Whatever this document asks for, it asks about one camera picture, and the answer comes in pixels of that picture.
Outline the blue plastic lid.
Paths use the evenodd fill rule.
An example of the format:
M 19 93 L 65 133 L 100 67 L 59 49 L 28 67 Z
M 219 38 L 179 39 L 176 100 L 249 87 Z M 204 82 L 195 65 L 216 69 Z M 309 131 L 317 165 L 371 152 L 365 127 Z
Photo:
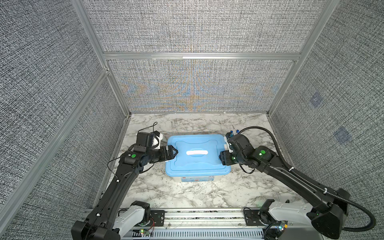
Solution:
M 168 145 L 178 151 L 173 160 L 166 162 L 165 172 L 169 177 L 184 182 L 191 177 L 212 178 L 231 172 L 231 167 L 223 165 L 219 158 L 220 153 L 228 149 L 222 135 L 172 136 Z

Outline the white plastic bin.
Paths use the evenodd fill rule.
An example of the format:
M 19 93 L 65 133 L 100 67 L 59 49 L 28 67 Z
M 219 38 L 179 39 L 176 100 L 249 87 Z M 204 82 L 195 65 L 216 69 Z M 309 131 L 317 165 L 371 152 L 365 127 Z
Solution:
M 178 183 L 191 183 L 191 182 L 216 182 L 219 181 L 224 175 L 219 176 L 190 176 L 190 177 L 172 177 Z

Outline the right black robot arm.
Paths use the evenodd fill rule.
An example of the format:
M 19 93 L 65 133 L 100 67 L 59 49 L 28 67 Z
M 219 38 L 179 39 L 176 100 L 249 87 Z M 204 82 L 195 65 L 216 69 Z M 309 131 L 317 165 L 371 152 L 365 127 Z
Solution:
M 254 148 L 243 135 L 247 128 L 236 134 L 230 131 L 225 135 L 228 149 L 219 155 L 224 166 L 247 166 L 282 182 L 311 205 L 310 210 L 301 213 L 301 221 L 311 224 L 320 234 L 330 239 L 338 239 L 342 231 L 365 232 L 376 226 L 375 216 L 365 207 L 351 201 L 347 191 L 327 188 L 289 165 L 283 158 L 274 135 L 265 128 L 258 129 L 270 135 L 276 150 L 272 151 L 265 146 Z M 349 206 L 365 213 L 370 219 L 369 223 L 362 227 L 346 227 Z

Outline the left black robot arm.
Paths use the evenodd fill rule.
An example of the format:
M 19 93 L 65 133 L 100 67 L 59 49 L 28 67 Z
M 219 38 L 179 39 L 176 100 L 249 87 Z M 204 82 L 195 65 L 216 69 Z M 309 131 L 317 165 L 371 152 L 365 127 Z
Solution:
M 84 221 L 76 221 L 71 229 L 74 240 L 120 240 L 123 229 L 115 227 L 120 206 L 133 182 L 147 164 L 173 160 L 178 150 L 172 146 L 144 147 L 132 145 L 120 156 L 113 180 L 98 204 Z

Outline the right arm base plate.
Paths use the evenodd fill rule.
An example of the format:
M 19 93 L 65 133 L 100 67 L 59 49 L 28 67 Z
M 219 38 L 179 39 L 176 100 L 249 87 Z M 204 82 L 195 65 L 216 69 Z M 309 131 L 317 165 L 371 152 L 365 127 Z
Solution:
M 247 226 L 282 226 L 287 228 L 287 222 L 276 221 L 268 210 L 243 208 L 244 220 Z

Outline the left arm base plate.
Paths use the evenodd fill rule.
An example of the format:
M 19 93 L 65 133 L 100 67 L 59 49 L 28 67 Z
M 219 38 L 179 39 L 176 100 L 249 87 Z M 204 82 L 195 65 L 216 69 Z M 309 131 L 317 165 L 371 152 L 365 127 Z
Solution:
M 144 219 L 141 223 L 135 225 L 135 227 L 163 227 L 165 222 L 165 213 L 164 210 L 151 210 L 148 220 Z

